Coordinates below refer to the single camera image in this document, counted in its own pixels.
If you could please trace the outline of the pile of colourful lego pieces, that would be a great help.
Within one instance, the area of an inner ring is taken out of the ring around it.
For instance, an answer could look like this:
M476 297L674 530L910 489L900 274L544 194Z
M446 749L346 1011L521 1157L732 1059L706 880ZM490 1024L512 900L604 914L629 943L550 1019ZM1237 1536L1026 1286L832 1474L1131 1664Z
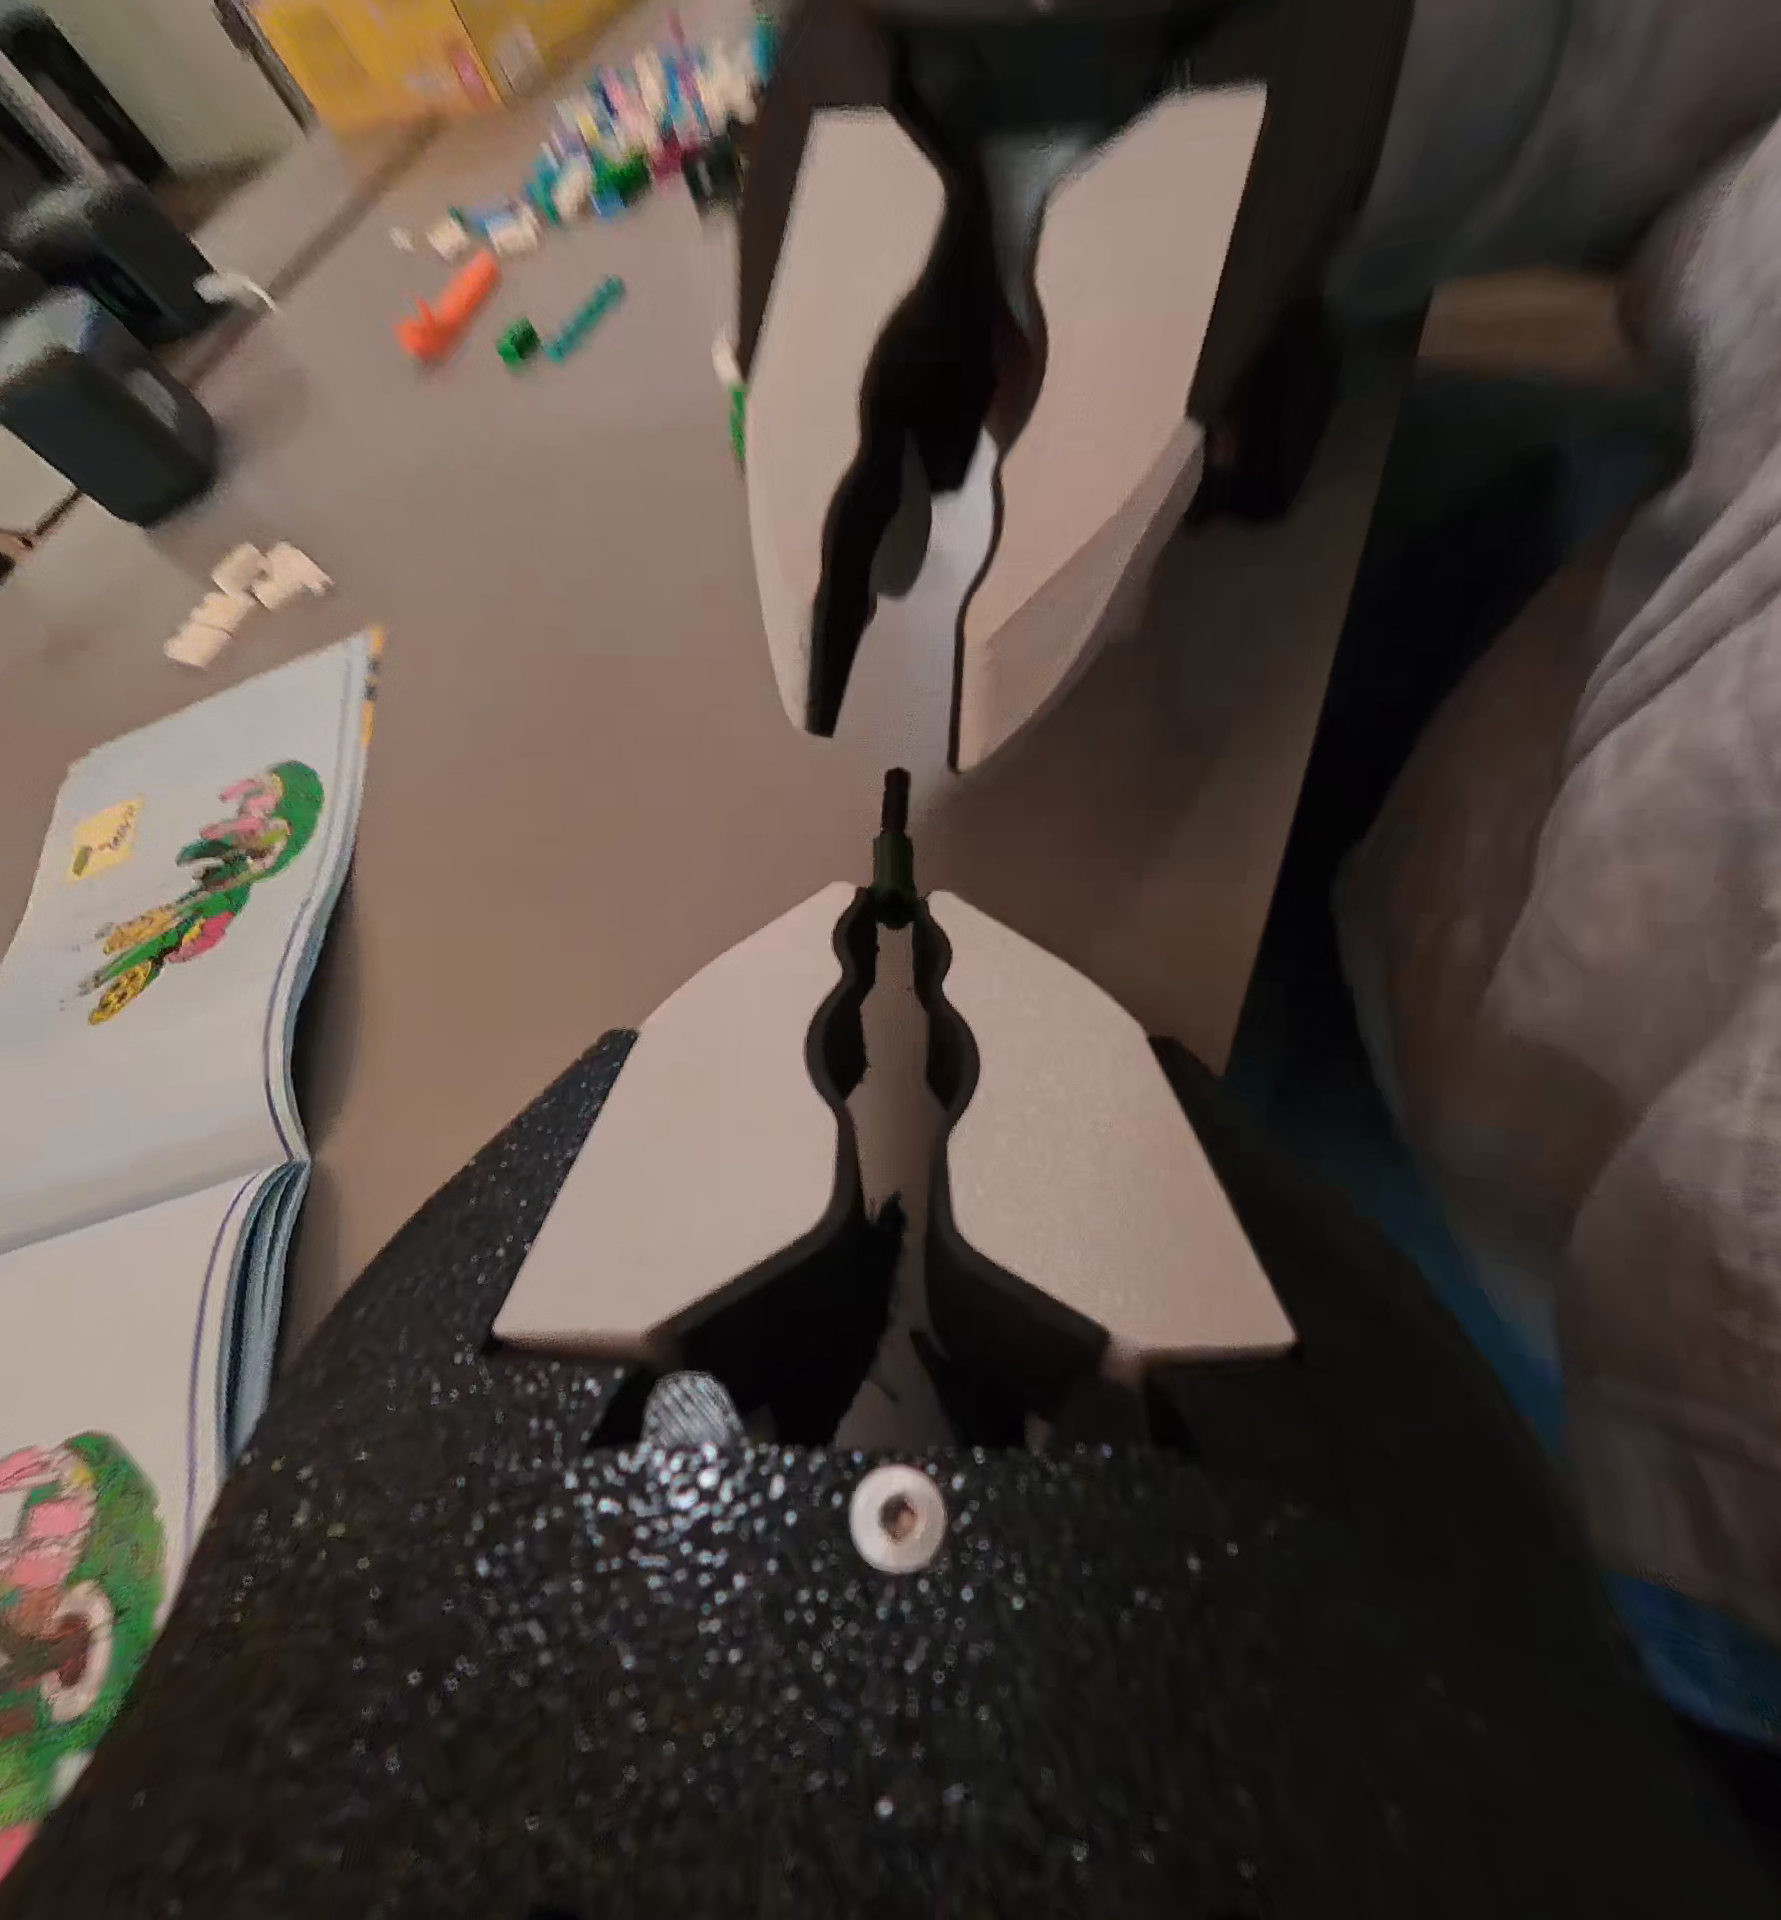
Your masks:
M427 227L392 227L392 249L464 263L521 259L552 233L617 225L683 187L707 218L743 196L756 113L781 69L781 11L756 3L732 35L698 39L674 15L629 61L593 69L550 113L521 187L450 207Z

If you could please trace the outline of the person's blue jeans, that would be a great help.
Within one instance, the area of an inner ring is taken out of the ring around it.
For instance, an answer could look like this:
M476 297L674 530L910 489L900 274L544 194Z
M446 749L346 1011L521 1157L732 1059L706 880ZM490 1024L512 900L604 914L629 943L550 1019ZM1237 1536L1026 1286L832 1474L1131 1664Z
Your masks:
M1781 1756L1781 1646L1631 1571L1602 1571L1602 1592L1672 1709Z

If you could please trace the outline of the pile of white lego bricks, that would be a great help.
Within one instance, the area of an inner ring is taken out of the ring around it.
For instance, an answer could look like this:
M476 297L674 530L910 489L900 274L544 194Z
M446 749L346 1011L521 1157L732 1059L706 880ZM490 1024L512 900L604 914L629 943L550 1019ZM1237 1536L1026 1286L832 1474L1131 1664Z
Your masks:
M210 576L210 591L167 638L159 653L178 670L210 670L237 641L253 609L286 609L305 599L328 599L336 578L300 544L237 544Z

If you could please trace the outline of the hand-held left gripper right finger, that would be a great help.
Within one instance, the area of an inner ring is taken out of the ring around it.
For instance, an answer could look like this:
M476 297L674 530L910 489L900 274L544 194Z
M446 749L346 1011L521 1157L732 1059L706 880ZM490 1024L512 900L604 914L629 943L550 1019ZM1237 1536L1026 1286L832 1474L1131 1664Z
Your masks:
M929 890L917 964L944 1352L994 1379L1287 1355L1297 1329L1146 1024L958 890Z

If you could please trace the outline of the yellow cardboard box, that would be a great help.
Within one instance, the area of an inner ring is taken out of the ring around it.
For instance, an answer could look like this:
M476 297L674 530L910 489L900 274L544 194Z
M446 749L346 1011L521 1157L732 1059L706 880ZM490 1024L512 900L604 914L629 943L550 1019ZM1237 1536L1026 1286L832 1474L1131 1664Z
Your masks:
M336 133L519 106L629 0L258 0L253 32Z

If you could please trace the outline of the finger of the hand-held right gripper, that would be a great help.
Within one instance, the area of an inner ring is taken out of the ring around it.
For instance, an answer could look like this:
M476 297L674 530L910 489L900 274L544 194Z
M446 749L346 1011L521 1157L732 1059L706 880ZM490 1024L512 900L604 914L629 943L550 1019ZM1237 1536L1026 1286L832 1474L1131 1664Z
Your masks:
M978 367L949 316L962 241L958 179L905 114L808 122L743 380L756 609L808 734L838 733L905 464L953 494L978 447Z
M1188 387L1267 103L1267 87L1168 93L1047 194L1028 253L1041 380L962 607L958 776L1007 751L1146 609L1209 468Z

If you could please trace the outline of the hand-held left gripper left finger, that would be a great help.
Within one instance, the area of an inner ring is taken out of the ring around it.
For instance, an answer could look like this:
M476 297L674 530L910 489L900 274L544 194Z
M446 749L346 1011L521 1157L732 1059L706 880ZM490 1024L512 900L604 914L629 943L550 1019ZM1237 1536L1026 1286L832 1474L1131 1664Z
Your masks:
M846 986L850 910L850 881L819 885L649 1011L494 1314L501 1347L676 1360L838 1220L846 1126L810 1024Z

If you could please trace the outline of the dark grey hard case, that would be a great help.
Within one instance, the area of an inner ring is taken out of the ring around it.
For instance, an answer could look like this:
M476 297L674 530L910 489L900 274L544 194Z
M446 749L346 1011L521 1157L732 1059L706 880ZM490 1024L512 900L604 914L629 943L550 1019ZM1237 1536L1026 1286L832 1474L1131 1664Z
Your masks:
M0 429L118 521L194 508L221 468L195 394L90 292L0 253Z
M40 283L86 292L148 349L205 333L212 263L132 179L67 179L10 214L7 249Z

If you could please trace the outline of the orange brick separator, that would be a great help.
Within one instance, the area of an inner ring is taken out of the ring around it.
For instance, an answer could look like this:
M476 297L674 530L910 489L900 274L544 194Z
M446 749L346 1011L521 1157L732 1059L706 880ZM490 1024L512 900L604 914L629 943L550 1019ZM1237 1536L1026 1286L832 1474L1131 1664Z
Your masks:
M414 310L397 319L397 349L414 367L442 367L476 326L476 316L501 294L501 284L505 284L501 253L476 249L431 304L418 297Z

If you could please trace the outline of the lego instruction booklet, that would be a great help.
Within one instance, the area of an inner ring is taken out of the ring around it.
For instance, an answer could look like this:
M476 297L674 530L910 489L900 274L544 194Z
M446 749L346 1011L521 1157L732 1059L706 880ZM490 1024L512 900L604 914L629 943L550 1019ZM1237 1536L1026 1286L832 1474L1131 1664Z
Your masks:
M112 1732L269 1406L293 1024L382 635L71 767L0 956L0 1881Z

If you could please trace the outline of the teal lego piece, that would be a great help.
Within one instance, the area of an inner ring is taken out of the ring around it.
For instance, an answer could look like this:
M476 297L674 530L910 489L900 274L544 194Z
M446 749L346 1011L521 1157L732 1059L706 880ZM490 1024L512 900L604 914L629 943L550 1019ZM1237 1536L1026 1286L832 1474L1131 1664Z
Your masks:
M573 352L588 349L588 341L604 326L604 316L629 297L622 278L604 278L579 308L573 316L544 341L544 358L552 367L572 361Z

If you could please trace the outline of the person's grey shirt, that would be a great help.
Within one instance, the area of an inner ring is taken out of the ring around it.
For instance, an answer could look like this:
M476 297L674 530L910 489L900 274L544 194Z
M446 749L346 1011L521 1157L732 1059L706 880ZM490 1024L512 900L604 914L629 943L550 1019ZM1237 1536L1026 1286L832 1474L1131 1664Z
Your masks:
M1450 1308L1602 1571L1781 1646L1781 3L1422 3L1399 283L1606 266L1672 478L1473 659L1338 885Z

